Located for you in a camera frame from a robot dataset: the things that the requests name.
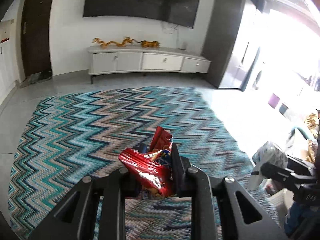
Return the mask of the teal small bin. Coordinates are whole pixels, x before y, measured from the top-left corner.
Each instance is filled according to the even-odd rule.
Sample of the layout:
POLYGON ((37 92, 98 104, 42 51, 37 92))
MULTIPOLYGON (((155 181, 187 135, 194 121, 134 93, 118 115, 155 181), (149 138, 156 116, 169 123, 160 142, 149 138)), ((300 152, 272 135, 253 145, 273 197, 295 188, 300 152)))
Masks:
POLYGON ((282 103, 281 106, 279 107, 279 113, 281 115, 284 115, 288 109, 289 107, 286 104, 282 103))

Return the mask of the dark brown entrance door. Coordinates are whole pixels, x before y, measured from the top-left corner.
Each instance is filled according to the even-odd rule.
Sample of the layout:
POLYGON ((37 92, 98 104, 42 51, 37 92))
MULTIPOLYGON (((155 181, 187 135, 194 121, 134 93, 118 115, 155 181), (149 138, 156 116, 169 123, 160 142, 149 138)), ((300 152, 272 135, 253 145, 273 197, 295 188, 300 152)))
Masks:
POLYGON ((21 52, 26 77, 52 77, 49 50, 49 21, 52 0, 24 0, 21 23, 21 52))

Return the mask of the golden dragon figurine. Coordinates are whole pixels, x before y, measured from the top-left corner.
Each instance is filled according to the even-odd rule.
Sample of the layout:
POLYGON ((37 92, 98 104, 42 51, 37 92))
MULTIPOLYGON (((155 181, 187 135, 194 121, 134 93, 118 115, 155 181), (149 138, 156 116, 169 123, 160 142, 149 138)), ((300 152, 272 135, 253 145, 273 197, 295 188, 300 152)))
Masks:
POLYGON ((132 44, 133 42, 134 42, 134 39, 131 39, 130 37, 125 37, 122 42, 116 42, 116 41, 105 42, 98 37, 92 40, 92 43, 97 43, 102 48, 106 48, 109 45, 115 45, 116 47, 125 47, 127 44, 132 44))

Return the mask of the silver grey foil wrapper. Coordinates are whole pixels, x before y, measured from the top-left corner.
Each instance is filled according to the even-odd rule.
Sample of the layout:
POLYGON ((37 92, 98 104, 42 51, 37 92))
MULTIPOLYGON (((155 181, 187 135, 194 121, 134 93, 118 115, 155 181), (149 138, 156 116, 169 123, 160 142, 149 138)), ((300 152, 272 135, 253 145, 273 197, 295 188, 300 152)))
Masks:
POLYGON ((289 159, 287 155, 271 141, 267 141, 252 156, 255 164, 248 181, 248 189, 255 190, 267 177, 263 175, 261 168, 263 165, 273 165, 279 168, 287 168, 289 159))

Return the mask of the zigzag teal patterned rug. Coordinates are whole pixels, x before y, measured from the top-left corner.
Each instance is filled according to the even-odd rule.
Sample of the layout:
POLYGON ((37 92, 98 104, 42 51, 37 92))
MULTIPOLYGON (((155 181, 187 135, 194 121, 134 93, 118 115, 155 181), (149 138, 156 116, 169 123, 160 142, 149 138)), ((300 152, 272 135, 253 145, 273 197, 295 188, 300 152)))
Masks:
POLYGON ((12 229, 27 239, 85 175, 121 167, 120 152, 149 144, 158 126, 179 153, 212 177, 246 186, 253 165, 193 87, 142 87, 43 99, 20 138, 9 182, 12 229))

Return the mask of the white low TV cabinet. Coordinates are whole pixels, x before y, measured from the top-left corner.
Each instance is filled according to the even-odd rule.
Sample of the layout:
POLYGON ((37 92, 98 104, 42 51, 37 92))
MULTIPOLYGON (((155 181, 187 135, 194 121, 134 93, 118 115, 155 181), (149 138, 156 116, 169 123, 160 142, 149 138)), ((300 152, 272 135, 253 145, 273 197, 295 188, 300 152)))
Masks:
POLYGON ((206 73, 210 66, 208 59, 174 48, 91 46, 88 52, 91 77, 118 73, 206 73))

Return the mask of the red snack bag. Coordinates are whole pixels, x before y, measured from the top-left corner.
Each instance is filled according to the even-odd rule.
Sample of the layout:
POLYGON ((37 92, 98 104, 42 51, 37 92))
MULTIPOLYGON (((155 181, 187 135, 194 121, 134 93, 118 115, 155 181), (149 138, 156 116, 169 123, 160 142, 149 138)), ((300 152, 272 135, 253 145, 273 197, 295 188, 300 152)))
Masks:
POLYGON ((137 198, 156 200, 176 194, 171 172, 172 144, 172 135, 158 126, 146 154, 133 148, 120 153, 120 162, 141 185, 137 198))

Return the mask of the golden tiger figurine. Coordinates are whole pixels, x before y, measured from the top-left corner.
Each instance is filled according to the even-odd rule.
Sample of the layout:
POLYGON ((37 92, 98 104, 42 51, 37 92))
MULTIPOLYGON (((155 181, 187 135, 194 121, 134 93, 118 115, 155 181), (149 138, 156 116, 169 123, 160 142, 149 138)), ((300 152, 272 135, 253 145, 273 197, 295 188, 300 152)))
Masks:
POLYGON ((136 43, 140 44, 142 48, 159 48, 160 43, 158 41, 136 41, 136 43))

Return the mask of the grey double-door refrigerator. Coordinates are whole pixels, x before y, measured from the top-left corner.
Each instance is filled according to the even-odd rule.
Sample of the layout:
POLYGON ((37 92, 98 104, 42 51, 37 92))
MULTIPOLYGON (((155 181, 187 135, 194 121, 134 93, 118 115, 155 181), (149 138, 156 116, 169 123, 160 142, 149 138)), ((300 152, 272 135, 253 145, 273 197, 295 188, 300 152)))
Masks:
POLYGON ((206 81, 244 91, 258 52, 261 13, 251 0, 215 0, 202 56, 210 61, 206 81))

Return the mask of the white router on cabinet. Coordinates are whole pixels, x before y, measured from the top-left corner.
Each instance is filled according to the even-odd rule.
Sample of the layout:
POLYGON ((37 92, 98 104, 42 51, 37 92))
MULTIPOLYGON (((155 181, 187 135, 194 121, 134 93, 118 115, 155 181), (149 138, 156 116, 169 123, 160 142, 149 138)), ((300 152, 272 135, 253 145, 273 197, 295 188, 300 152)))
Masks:
POLYGON ((186 50, 187 46, 188 46, 187 42, 182 42, 181 45, 180 45, 180 50, 186 50))

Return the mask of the white wall cupboard unit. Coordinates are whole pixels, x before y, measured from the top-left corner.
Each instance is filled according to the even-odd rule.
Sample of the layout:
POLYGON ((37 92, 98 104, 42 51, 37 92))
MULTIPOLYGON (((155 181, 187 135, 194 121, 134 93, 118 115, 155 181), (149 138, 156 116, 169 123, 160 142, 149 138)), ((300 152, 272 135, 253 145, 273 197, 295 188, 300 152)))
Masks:
POLYGON ((18 74, 13 62, 14 19, 1 22, 1 104, 16 85, 18 74))

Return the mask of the grey door mat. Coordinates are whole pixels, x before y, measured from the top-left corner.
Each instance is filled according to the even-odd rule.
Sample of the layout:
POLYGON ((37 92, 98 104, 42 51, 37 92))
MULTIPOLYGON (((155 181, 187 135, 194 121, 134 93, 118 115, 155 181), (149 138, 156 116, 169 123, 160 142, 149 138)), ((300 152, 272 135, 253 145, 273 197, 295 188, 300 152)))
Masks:
POLYGON ((39 73, 31 74, 20 84, 20 88, 24 88, 32 84, 48 81, 52 78, 52 75, 53 74, 51 70, 45 70, 39 73))

